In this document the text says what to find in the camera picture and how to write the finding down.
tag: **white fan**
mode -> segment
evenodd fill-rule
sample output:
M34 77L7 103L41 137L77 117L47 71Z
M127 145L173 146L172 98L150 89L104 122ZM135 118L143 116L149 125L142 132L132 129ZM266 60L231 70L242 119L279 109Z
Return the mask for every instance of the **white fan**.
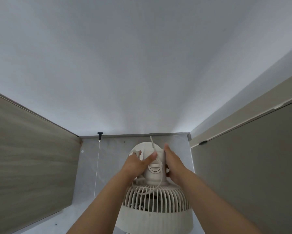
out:
M192 209L183 190L167 181L166 156L158 145L143 142L130 154L141 150L141 160L154 150L158 156L143 176L127 189L116 226L130 234L187 234L193 228Z

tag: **fan grille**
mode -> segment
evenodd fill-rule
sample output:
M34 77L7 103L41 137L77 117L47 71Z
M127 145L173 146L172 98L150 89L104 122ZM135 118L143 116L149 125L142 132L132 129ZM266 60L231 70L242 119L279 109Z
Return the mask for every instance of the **fan grille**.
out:
M136 190L139 193L146 193L154 188L153 185L142 185L137 186ZM147 195L138 194L131 186L126 192L122 205L136 210L157 213L176 213L191 208L183 190L171 184L166 187L160 186Z

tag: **hand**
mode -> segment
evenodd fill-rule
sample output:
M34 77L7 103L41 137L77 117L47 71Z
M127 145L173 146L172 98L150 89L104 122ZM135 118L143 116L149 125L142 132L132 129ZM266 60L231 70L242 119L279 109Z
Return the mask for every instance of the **hand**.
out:
M167 168L170 169L167 173L167 177L170 177L175 184L181 186L181 176L187 168L184 166L181 159L170 149L167 143L164 144L164 151L167 155Z
M128 176L130 181L134 180L135 177L138 177L146 170L148 165L156 159L157 152L153 152L144 161L141 161L139 156L137 157L135 153L128 156L121 169L121 171L123 171Z

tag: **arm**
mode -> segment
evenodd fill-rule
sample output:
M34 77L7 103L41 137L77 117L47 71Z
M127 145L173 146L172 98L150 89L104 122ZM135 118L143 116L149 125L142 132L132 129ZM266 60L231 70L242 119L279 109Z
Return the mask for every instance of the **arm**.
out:
M156 157L156 152L144 161L136 154L128 156L121 171L108 182L67 234L112 234L127 187Z
M188 170L168 144L164 150L170 169L168 176L184 190L206 234L261 234L254 224Z

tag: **forearm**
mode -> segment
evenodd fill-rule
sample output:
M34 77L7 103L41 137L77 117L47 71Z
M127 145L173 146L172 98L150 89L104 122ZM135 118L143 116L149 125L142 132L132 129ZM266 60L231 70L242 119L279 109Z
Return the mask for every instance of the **forearm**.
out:
M125 191L130 182L131 180L123 171L117 173L67 234L111 234L117 221Z
M182 174L181 186L206 234L261 233L254 224L188 169Z

